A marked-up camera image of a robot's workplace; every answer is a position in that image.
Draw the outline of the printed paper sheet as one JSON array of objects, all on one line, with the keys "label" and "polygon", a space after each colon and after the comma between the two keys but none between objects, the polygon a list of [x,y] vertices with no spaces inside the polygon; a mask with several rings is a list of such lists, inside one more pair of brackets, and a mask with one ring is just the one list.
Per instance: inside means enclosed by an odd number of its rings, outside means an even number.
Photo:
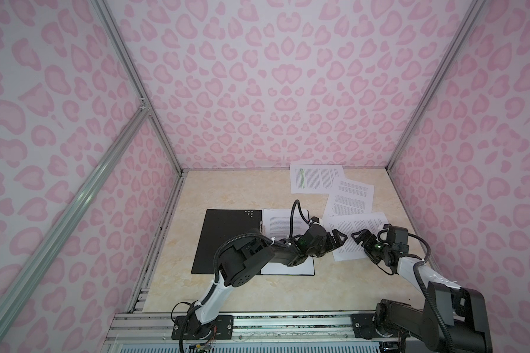
[{"label": "printed paper sheet", "polygon": [[[263,209],[262,211],[262,230],[263,234],[268,238],[287,238],[289,236],[289,217],[290,209]],[[293,217],[293,235],[303,235],[309,226],[300,217],[298,212],[295,212]],[[285,266],[280,263],[268,263],[261,270],[261,275],[271,276],[314,276],[314,260],[308,257],[304,263],[298,266]]]}]

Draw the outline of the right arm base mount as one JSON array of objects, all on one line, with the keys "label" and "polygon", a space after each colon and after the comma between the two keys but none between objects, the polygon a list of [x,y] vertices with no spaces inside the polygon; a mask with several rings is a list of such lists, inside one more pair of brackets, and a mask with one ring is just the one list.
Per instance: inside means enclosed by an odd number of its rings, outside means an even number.
[{"label": "right arm base mount", "polygon": [[385,339],[398,341],[403,337],[403,332],[399,329],[378,327],[375,323],[374,311],[353,313],[350,315],[350,320],[355,338],[373,341]]}]

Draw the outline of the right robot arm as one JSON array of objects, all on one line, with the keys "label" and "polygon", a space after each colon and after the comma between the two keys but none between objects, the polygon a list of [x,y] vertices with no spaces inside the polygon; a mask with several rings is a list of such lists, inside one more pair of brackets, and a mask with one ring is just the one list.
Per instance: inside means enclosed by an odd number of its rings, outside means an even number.
[{"label": "right robot arm", "polygon": [[385,274],[399,275],[418,289],[424,306],[381,300],[373,313],[351,316],[356,338],[397,338],[400,351],[415,338],[431,352],[492,352],[484,296],[446,279],[428,265],[431,247],[404,227],[386,224],[377,233],[351,235]]}]

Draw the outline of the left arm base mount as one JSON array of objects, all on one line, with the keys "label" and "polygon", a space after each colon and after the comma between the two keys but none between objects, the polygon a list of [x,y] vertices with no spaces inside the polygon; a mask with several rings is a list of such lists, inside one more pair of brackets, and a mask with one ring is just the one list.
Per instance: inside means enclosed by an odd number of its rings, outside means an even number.
[{"label": "left arm base mount", "polygon": [[185,320],[185,316],[178,316],[172,331],[172,340],[180,338],[186,341],[193,340],[230,340],[233,336],[233,316],[217,316],[212,322],[200,324],[195,315]]}]

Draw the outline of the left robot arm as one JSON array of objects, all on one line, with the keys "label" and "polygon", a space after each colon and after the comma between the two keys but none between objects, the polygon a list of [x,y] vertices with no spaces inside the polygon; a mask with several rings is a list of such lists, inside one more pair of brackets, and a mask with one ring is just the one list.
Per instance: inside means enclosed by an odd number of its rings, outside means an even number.
[{"label": "left robot arm", "polygon": [[260,232],[249,232],[222,244],[213,257],[213,281],[204,296],[189,308],[189,323],[202,327],[213,322],[234,288],[238,288],[269,263],[295,267],[309,257],[323,257],[343,247],[347,235],[333,229],[328,231],[317,218],[309,222],[303,235],[275,240]]}]

